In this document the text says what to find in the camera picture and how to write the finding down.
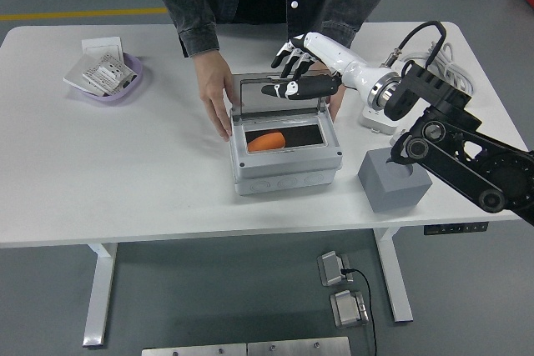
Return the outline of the person's left hand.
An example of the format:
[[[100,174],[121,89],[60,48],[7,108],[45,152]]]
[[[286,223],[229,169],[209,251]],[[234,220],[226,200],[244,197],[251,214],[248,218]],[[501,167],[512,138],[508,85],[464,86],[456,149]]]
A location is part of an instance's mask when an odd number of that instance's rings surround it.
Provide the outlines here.
[[[321,62],[315,62],[312,67],[312,70],[318,70],[321,72],[326,72],[328,68]],[[330,100],[327,102],[329,106],[329,113],[332,121],[334,122],[336,120],[336,117],[340,111],[341,104],[345,95],[346,86],[344,84],[341,84],[338,87],[338,90],[336,94],[330,96]]]

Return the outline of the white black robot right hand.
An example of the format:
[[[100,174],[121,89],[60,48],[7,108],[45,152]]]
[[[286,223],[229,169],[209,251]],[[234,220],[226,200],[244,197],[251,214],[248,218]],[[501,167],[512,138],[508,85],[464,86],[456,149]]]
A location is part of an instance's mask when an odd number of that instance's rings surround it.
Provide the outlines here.
[[[348,48],[316,32],[301,34],[285,43],[272,66],[276,68],[283,61],[286,64],[280,77],[287,78],[294,71],[293,77],[289,81],[263,86],[262,94],[299,101],[333,95],[340,85],[344,85],[357,90],[366,100],[373,87],[390,72],[388,68],[370,66]],[[305,76],[305,70],[315,62],[323,63],[330,74]]]

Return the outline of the person's right hand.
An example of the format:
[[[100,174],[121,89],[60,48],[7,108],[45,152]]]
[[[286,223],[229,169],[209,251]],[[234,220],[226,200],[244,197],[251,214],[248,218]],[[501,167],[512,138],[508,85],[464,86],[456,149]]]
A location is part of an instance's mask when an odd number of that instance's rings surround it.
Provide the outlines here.
[[[216,132],[228,142],[232,126],[224,100],[228,99],[232,104],[239,101],[239,97],[234,93],[233,75],[229,65],[218,50],[194,55],[193,63],[200,100]]]

